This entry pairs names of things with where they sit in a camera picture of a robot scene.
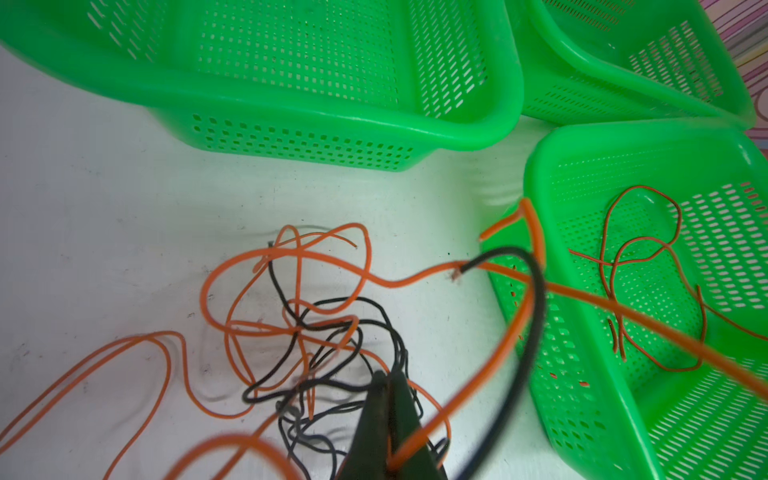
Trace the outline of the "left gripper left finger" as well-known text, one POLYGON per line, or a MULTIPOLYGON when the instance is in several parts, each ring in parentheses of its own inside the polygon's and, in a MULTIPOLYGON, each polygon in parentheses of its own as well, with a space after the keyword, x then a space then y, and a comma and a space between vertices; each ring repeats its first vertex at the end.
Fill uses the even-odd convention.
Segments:
POLYGON ((388 478, 389 401, 389 380, 383 372, 376 372, 338 479, 388 478))

